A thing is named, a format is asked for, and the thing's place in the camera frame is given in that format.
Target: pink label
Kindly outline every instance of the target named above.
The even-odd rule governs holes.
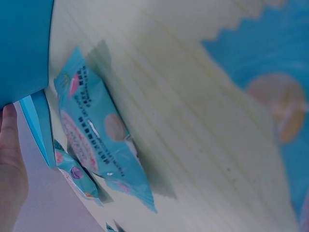
[[[71,80],[69,97],[71,97],[78,88],[78,75],[75,74]]]
[[[61,110],[63,131],[80,163],[88,170],[98,173],[98,164],[87,138],[77,128],[70,116]]]

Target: cookie picture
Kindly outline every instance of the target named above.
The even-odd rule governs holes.
[[[247,92],[271,112],[281,143],[297,135],[305,118],[305,94],[297,81],[284,73],[265,74],[255,78]]]
[[[108,137],[121,142],[126,137],[125,127],[117,114],[109,114],[104,119],[104,128]]]
[[[56,151],[55,152],[55,159],[56,163],[61,163],[63,161],[63,156],[60,152]]]
[[[93,197],[90,193],[85,192],[86,197]]]
[[[80,170],[77,166],[72,167],[70,170],[70,173],[71,173],[71,176],[77,180],[83,177],[82,170]]]

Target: purple circle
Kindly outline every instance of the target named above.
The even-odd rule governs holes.
[[[74,179],[80,179],[83,177],[83,172],[77,166],[72,167],[70,173]]]

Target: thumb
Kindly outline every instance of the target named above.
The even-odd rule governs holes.
[[[0,149],[10,149],[20,153],[17,112],[13,104],[6,105],[2,112]]]

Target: wooden surface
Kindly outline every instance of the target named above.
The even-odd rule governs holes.
[[[268,113],[237,90],[200,45],[281,0],[56,1],[50,43],[54,137],[66,143],[52,80],[79,45],[109,87],[140,151],[158,214],[107,188],[104,227],[127,232],[293,232]]]

